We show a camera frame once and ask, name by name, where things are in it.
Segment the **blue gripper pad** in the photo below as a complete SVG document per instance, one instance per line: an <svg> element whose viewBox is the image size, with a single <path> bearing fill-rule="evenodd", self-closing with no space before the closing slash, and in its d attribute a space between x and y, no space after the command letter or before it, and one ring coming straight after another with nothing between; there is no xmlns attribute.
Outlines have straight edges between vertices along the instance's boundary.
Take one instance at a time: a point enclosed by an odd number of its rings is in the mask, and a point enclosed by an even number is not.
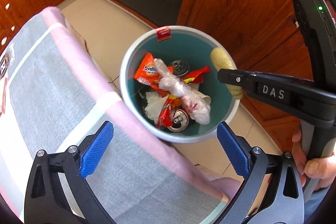
<svg viewBox="0 0 336 224"><path fill-rule="evenodd" d="M250 174L251 146L240 136L236 136L226 122L217 127L217 138L222 145L237 175L247 179Z"/></svg>
<svg viewBox="0 0 336 224"><path fill-rule="evenodd" d="M79 171L84 179L86 179L88 175L92 175L96 170L98 163L113 138L113 132L113 124L108 122L82 155L81 168Z"/></svg>

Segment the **human hand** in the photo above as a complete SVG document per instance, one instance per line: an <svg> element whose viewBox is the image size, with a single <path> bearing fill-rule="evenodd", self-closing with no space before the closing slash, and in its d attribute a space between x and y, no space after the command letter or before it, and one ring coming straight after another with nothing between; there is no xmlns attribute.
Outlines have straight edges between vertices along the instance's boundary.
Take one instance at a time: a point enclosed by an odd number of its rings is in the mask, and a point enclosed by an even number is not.
<svg viewBox="0 0 336 224"><path fill-rule="evenodd" d="M307 162L306 155L301 149L301 130L298 128L293 134L292 154L300 174L301 185L304 186L307 176L312 179L320 179L315 191L326 188L332 184L336 176L336 156L335 149L331 157L323 159L313 159Z"/></svg>

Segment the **tile floor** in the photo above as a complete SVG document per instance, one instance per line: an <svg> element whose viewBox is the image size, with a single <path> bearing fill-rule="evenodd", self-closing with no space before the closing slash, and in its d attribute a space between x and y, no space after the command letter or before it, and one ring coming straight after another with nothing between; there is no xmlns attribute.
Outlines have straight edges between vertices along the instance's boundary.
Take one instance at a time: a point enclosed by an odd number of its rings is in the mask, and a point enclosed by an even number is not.
<svg viewBox="0 0 336 224"><path fill-rule="evenodd" d="M118 89L119 70L125 52L150 27L108 0L66 0L59 8L85 38L90 54ZM237 135L245 137L251 146L260 146L266 153L280 154L276 145L243 106L239 106L230 127ZM216 138L201 143L175 144L175 147L193 164L210 169L219 176L242 181ZM253 207L261 202L267 180L268 177L264 179Z"/></svg>

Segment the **teal trash bin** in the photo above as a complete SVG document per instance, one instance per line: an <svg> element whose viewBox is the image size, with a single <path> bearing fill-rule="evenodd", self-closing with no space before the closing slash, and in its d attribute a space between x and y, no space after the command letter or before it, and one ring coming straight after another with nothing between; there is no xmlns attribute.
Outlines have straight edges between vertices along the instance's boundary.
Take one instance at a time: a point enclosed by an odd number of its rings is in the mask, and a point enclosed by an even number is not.
<svg viewBox="0 0 336 224"><path fill-rule="evenodd" d="M214 47L223 47L215 39L204 32L183 26L170 26L170 33L170 39L158 42L156 30L151 30L131 45L121 64L121 94L133 114L158 138L173 143L201 142L216 136L216 128L220 122L229 123L232 120L239 100L234 99L226 85L217 80L217 71L210 60L210 52ZM181 135L175 135L168 129L157 129L154 123L144 116L141 100L137 94L143 85L137 82L133 75L147 52L152 53L155 58L161 58L166 65L175 60L185 60L190 64L191 71L204 66L211 68L211 72L204 75L204 82L199 86L200 92L211 97L208 125L194 122L183 130Z"/></svg>

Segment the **round logo on tablecloth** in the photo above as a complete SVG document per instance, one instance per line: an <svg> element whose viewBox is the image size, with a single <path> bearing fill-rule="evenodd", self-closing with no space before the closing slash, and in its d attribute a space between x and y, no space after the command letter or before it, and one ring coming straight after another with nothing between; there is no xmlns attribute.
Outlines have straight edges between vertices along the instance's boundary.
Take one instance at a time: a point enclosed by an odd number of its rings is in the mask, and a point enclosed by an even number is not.
<svg viewBox="0 0 336 224"><path fill-rule="evenodd" d="M6 74L10 61L11 61L11 55L9 52L6 52L0 61L0 80Z"/></svg>

